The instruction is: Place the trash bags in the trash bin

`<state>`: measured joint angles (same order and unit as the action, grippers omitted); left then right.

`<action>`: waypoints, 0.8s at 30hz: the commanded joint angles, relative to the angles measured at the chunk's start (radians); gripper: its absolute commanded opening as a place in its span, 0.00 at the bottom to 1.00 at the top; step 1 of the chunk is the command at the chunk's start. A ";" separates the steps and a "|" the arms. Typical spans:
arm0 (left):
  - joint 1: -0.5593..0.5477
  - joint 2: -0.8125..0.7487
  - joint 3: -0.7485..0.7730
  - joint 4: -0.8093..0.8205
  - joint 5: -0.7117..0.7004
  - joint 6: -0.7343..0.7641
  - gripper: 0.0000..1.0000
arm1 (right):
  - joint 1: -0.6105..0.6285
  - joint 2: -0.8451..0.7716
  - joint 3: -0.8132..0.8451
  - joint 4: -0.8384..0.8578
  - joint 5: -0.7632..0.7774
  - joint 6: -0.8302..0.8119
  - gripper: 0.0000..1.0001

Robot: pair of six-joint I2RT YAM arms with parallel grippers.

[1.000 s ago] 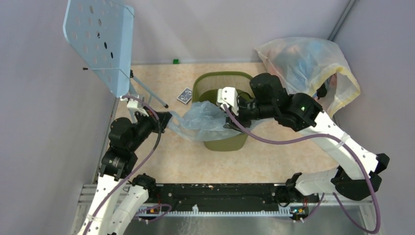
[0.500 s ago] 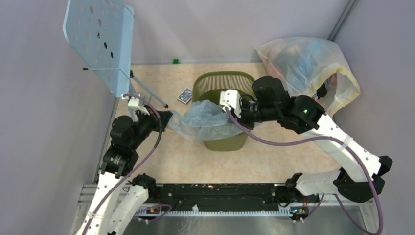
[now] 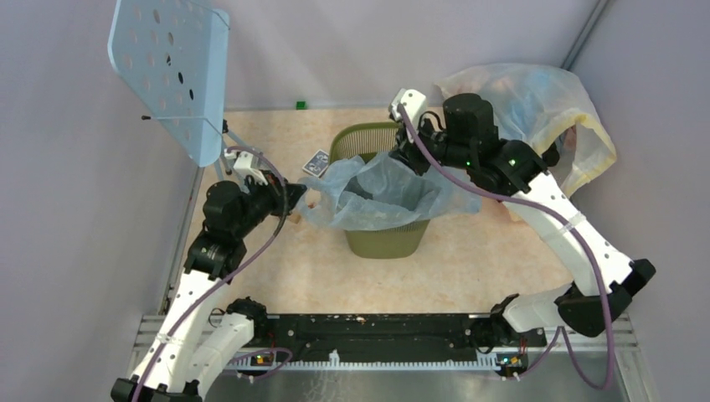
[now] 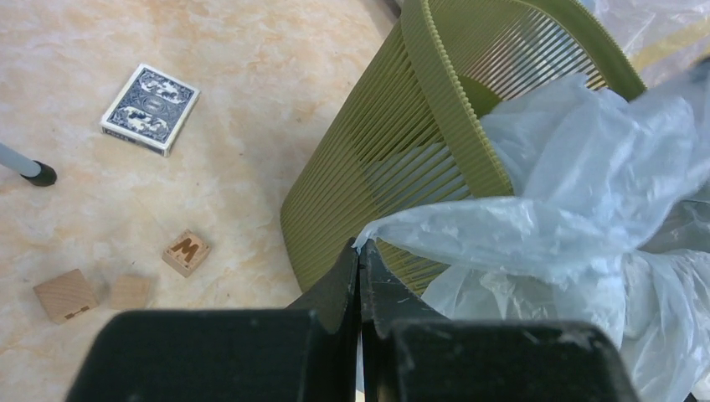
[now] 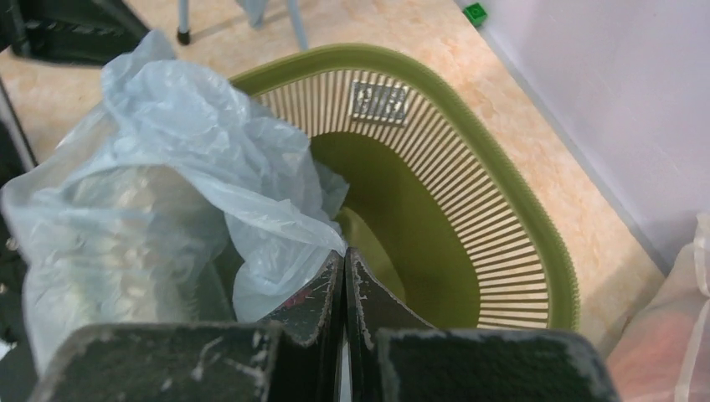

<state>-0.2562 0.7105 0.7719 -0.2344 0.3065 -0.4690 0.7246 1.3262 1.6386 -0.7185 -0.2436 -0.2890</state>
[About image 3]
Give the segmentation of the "green mesh trash bin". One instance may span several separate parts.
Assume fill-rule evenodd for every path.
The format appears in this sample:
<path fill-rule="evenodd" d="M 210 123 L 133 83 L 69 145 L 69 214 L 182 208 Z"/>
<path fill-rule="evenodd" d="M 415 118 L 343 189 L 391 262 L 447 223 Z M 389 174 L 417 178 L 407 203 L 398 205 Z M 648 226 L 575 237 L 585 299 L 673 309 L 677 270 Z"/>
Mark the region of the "green mesh trash bin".
<path fill-rule="evenodd" d="M 332 140 L 329 161 L 335 162 L 360 156 L 369 162 L 378 153 L 390 151 L 395 145 L 399 125 L 394 122 L 369 122 L 349 126 Z M 399 259 L 412 255 L 419 247 L 429 222 L 413 222 L 379 231 L 346 231 L 350 250 L 367 259 Z"/>

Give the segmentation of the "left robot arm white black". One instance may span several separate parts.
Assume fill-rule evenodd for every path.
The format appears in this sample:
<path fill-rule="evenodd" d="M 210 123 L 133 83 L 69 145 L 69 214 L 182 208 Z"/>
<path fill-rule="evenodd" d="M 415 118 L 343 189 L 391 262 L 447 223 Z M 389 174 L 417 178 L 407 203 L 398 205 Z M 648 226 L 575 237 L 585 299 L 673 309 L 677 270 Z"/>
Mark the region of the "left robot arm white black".
<path fill-rule="evenodd" d="M 220 181 L 206 192 L 202 229 L 188 249 L 177 292 L 143 360 L 111 389 L 114 401 L 202 401 L 217 377 L 246 344 L 268 336 L 265 307 L 237 300 L 204 341 L 211 312 L 236 273 L 255 260 L 245 237 L 267 217 L 285 220 L 306 193 L 304 184 L 281 182 L 261 170 L 243 186 Z"/>

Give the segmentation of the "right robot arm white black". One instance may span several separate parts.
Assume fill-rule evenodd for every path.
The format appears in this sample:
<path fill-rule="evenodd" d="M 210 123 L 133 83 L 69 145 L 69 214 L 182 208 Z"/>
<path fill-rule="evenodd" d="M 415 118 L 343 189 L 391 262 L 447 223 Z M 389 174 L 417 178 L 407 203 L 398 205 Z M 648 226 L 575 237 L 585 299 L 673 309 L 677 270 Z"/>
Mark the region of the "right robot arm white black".
<path fill-rule="evenodd" d="M 499 136 L 491 103 L 474 93 L 445 100 L 440 115 L 426 96 L 402 89 L 389 106 L 399 123 L 392 157 L 417 174 L 430 168 L 460 188 L 496 200 L 520 217 L 570 272 L 572 282 L 551 291 L 512 295 L 493 307 L 491 335 L 513 345 L 525 332 L 565 326 L 588 338 L 611 328 L 655 275 L 646 259 L 617 250 L 570 202 L 545 160 L 526 142 Z"/>

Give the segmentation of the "blue plastic trash bag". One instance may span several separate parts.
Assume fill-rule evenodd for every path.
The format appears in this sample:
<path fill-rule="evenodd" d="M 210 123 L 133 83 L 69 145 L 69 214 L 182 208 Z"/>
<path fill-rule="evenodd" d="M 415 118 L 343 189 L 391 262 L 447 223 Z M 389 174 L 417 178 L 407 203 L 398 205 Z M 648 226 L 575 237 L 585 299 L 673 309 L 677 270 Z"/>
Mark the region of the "blue plastic trash bag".
<path fill-rule="evenodd" d="M 394 229 L 448 214 L 476 214 L 481 196 L 453 184 L 434 168 L 419 176 L 386 152 L 365 162 L 335 161 L 321 178 L 299 180 L 307 192 L 296 211 L 307 223 L 342 230 Z"/>

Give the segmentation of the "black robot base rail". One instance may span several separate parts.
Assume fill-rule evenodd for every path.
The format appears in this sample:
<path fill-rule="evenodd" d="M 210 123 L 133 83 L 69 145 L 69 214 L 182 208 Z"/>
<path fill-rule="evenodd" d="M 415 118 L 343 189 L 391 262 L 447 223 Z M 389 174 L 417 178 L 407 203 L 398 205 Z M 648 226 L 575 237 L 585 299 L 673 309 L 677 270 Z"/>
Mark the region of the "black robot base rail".
<path fill-rule="evenodd" d="M 295 363 L 472 362 L 501 348 L 544 347 L 542 329 L 514 332 L 486 314 L 282 314 L 255 325 L 251 348 L 282 347 Z"/>

